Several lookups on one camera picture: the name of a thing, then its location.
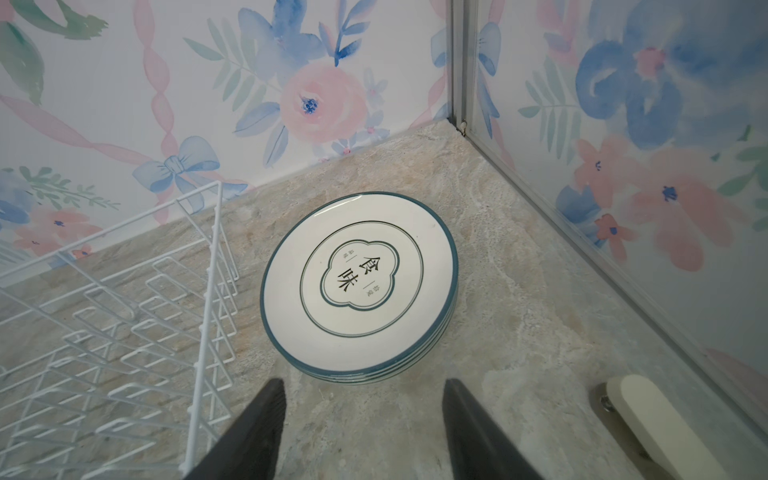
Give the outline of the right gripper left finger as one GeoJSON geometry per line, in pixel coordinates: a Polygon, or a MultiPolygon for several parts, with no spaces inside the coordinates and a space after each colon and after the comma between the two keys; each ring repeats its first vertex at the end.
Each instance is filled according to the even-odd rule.
{"type": "Polygon", "coordinates": [[[185,479],[273,479],[286,409],[284,381],[268,380],[185,479]]]}

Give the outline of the white plate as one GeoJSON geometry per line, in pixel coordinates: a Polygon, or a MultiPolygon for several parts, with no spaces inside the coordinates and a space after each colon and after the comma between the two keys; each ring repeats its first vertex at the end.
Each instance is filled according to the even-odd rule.
{"type": "Polygon", "coordinates": [[[423,344],[458,286],[456,242],[433,209],[361,192],[282,238],[264,270],[261,318],[275,349],[312,373],[371,373],[423,344]]]}

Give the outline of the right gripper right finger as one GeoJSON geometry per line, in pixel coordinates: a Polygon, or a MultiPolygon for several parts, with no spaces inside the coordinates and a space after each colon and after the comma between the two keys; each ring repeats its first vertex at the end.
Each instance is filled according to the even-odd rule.
{"type": "Polygon", "coordinates": [[[542,479],[459,379],[446,380],[442,412],[454,479],[542,479]]]}

